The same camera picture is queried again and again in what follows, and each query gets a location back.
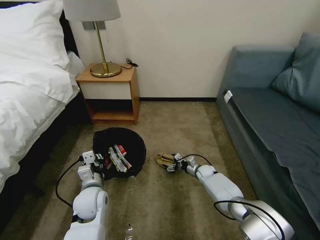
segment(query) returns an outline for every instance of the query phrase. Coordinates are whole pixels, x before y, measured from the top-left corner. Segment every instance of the carpet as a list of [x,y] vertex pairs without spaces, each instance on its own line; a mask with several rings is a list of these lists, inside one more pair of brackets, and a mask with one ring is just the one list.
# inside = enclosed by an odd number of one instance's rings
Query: carpet
[[[70,126],[35,181],[45,195],[28,193],[0,240],[63,239],[72,210],[56,198],[55,182],[82,152],[92,149],[95,131],[114,126]],[[124,127],[144,139],[147,157],[137,177],[105,182],[109,194],[106,239],[243,239],[239,223],[213,208],[212,199],[195,178],[183,171],[167,173],[155,161],[160,152],[201,154],[236,183],[245,198],[254,200],[215,103],[142,102],[138,124]],[[200,158],[196,160],[206,164]],[[78,165],[72,168],[59,186],[60,195],[68,202],[80,192],[77,169]]]

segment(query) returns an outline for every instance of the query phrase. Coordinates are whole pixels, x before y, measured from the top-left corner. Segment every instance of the white duvet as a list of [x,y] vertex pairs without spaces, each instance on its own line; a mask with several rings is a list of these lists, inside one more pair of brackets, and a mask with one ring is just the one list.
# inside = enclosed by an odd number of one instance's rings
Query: white duvet
[[14,56],[1,59],[0,192],[33,143],[78,93],[75,76],[66,70]]

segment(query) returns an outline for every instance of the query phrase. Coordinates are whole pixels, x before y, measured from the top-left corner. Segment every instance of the nightstand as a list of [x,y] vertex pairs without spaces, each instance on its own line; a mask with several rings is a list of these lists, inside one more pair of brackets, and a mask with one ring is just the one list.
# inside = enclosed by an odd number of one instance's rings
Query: nightstand
[[136,124],[140,108],[136,68],[122,68],[116,76],[99,78],[90,74],[91,66],[76,78],[91,122]]

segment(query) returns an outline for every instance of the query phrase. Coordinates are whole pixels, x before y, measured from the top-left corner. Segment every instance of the sofa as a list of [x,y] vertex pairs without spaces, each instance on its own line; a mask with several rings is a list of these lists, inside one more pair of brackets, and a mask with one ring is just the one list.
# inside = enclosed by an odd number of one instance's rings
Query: sofa
[[235,46],[216,104],[257,198],[291,224],[294,239],[320,239],[319,193],[309,188],[320,182],[320,114],[271,87],[294,55],[291,46]]

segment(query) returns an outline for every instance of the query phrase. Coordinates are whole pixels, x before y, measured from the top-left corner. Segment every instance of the black cable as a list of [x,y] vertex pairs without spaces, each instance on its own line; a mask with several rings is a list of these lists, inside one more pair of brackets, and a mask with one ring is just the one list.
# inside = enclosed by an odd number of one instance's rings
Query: black cable
[[63,178],[63,176],[74,166],[76,165],[78,162],[80,162],[80,160],[78,159],[77,161],[75,161],[73,164],[71,164],[70,167],[67,168],[67,170],[65,170],[63,172],[63,174],[59,177],[57,183],[56,183],[56,196],[57,198],[62,201],[63,203],[67,204],[69,207],[73,208],[72,205],[70,203],[68,203],[66,200],[64,200],[62,197],[60,197],[59,193],[58,193],[58,186],[59,186],[59,183],[61,181],[61,179]]
[[127,58],[127,63],[130,64],[131,67],[129,67],[129,68],[126,68],[126,67],[124,67],[124,66],[121,66],[121,67],[123,67],[123,68],[125,68],[125,69],[131,69],[132,67],[139,67],[139,65],[136,64],[136,63],[133,63],[133,62],[130,60],[130,58]]
[[246,203],[246,202],[241,202],[241,201],[232,201],[232,200],[223,200],[223,201],[217,201],[213,204],[214,208],[221,214],[223,215],[224,217],[230,219],[230,220],[236,220],[235,218],[231,218],[231,217],[228,217],[227,215],[225,215],[224,213],[222,213],[218,208],[217,208],[217,204],[219,203],[238,203],[238,204],[243,204],[243,205],[247,205],[247,206],[250,206],[250,207],[253,207],[253,208],[256,208],[258,210],[260,210],[261,212],[263,212],[264,214],[266,214],[276,225],[277,227],[279,228],[280,230],[280,233],[281,233],[281,240],[285,240],[285,236],[284,236],[284,232],[280,226],[280,224],[267,212],[265,211],[264,209],[256,206],[256,205],[253,205],[251,203]]
[[201,156],[201,155],[199,155],[199,154],[189,154],[189,155],[187,155],[187,156],[184,156],[183,158],[180,158],[179,160],[184,159],[184,158],[186,158],[186,157],[190,157],[190,156],[202,157],[204,160],[207,161],[207,163],[209,163],[210,166],[212,166],[212,164],[208,161],[208,159],[206,159],[204,156]]

